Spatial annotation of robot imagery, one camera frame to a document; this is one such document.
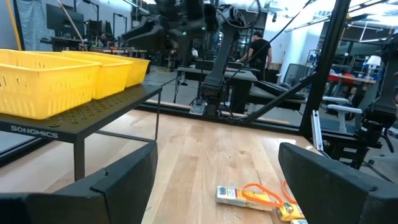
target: wooden tabletop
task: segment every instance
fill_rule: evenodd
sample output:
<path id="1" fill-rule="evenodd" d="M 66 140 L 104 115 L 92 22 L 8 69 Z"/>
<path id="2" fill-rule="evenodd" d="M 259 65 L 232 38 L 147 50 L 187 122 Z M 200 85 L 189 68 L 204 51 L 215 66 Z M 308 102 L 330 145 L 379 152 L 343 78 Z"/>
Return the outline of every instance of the wooden tabletop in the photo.
<path id="1" fill-rule="evenodd" d="M 357 77 L 350 77 L 350 76 L 347 76 L 347 75 L 335 75 L 335 74 L 330 74 L 330 75 L 332 75 L 334 77 L 338 77 L 338 78 L 343 78 L 343 79 L 346 79 L 346 80 L 355 80 L 357 82 L 364 82 L 364 83 L 370 83 L 370 84 L 376 83 L 375 80 L 370 80 L 370 79 L 367 79 L 367 78 L 357 78 Z"/>
<path id="2" fill-rule="evenodd" d="M 103 130 L 154 137 L 155 113 L 131 111 Z M 287 199 L 279 144 L 314 151 L 301 136 L 161 115 L 159 161 L 142 223 L 278 223 L 275 212 L 215 202 L 218 185 L 251 182 Z M 85 140 L 86 174 L 113 163 L 144 142 L 93 134 Z M 50 144 L 0 168 L 0 192 L 53 192 L 73 182 L 73 145 Z"/>

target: yellow basket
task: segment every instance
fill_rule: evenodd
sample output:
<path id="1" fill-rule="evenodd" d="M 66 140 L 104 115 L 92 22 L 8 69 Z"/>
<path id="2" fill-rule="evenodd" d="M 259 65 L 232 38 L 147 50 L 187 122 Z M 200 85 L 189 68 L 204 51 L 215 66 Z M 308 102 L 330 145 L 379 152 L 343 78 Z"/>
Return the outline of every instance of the yellow basket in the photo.
<path id="1" fill-rule="evenodd" d="M 66 58 L 87 60 L 102 63 L 96 81 L 93 99 L 99 100 L 123 91 L 126 86 L 127 76 L 132 69 L 132 63 L 126 60 L 107 58 L 96 55 L 83 54 L 82 52 L 39 52 L 41 54 L 59 55 Z"/>
<path id="2" fill-rule="evenodd" d="M 0 49 L 0 113 L 45 119 L 89 102 L 99 63 Z"/>
<path id="3" fill-rule="evenodd" d="M 149 64 L 149 60 L 140 59 L 140 58 L 132 58 L 132 57 L 124 57 L 124 56 L 120 56 L 120 55 L 104 54 L 104 53 L 98 53 L 98 52 L 82 52 L 82 53 L 134 62 L 133 69 L 131 70 L 129 76 L 127 77 L 126 87 L 137 85 L 144 81 L 145 74 L 147 72 L 147 68 L 148 68 L 148 64 Z"/>

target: monitor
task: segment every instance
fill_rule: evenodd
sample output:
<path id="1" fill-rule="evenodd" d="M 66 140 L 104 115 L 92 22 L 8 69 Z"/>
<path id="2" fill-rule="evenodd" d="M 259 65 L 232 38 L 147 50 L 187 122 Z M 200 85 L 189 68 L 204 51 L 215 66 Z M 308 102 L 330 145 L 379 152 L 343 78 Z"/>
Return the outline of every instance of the monitor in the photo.
<path id="1" fill-rule="evenodd" d="M 88 30 L 90 31 L 90 33 L 88 34 L 90 37 L 95 37 L 97 35 L 97 29 L 99 28 L 99 35 L 102 34 L 102 21 L 92 21 L 89 20 L 88 21 Z"/>
<path id="2" fill-rule="evenodd" d="M 80 35 L 83 37 L 85 31 L 84 15 L 68 9 L 67 12 L 72 21 L 75 23 Z M 54 30 L 57 37 L 65 37 L 69 35 L 71 37 L 78 37 L 76 31 L 72 26 L 72 23 L 69 21 L 69 18 L 61 7 L 47 4 L 46 13 L 47 28 Z"/>
<path id="3" fill-rule="evenodd" d="M 111 26 L 111 23 L 108 22 L 108 21 L 105 22 L 105 33 L 106 33 L 106 34 L 113 34 L 113 33 L 112 33 L 112 26 Z"/>

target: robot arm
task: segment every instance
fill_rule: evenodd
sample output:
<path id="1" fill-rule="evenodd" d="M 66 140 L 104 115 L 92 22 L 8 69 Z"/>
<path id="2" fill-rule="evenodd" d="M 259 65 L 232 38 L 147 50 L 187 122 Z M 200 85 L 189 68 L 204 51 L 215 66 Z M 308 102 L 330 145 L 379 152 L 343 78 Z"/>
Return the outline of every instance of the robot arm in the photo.
<path id="1" fill-rule="evenodd" d="M 223 97 L 221 87 L 232 43 L 239 38 L 241 29 L 248 28 L 244 16 L 232 5 L 215 9 L 212 5 L 203 5 L 201 0 L 185 0 L 182 6 L 176 6 L 175 0 L 157 0 L 156 3 L 158 16 L 143 17 L 138 27 L 122 35 L 127 45 L 162 50 L 171 42 L 174 47 L 183 49 L 187 40 L 202 38 L 206 31 L 214 32 L 222 26 L 224 39 L 215 66 L 201 87 L 207 105 L 203 113 L 216 116 Z"/>
<path id="2" fill-rule="evenodd" d="M 126 45 L 163 50 L 169 42 L 174 47 L 183 47 L 188 37 L 205 35 L 203 1 L 186 0 L 182 5 L 177 5 L 175 0 L 156 0 L 156 3 L 159 15 L 142 17 L 137 27 L 123 34 Z"/>

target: black metal shelf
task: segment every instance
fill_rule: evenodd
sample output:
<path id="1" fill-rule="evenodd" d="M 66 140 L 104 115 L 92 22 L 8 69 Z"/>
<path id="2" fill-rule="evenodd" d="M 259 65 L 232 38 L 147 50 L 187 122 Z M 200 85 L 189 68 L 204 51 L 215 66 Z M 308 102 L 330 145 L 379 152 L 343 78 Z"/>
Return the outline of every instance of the black metal shelf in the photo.
<path id="1" fill-rule="evenodd" d="M 156 142 L 161 92 L 161 86 L 137 85 L 102 100 L 85 103 L 45 120 L 0 114 L 0 130 L 73 143 L 75 180 L 79 180 L 85 176 L 85 138 L 95 132 L 137 141 Z M 154 140 L 99 131 L 102 127 L 155 95 L 159 95 L 159 97 Z"/>
<path id="2" fill-rule="evenodd" d="M 83 138 L 87 137 L 117 117 L 160 93 L 161 90 L 161 86 L 133 86 L 123 92 L 102 100 L 93 100 L 45 120 L 0 114 L 0 131 L 74 142 L 76 135 Z M 35 131 L 27 131 L 26 129 L 35 129 Z M 43 136 L 41 131 L 56 135 L 48 134 Z"/>

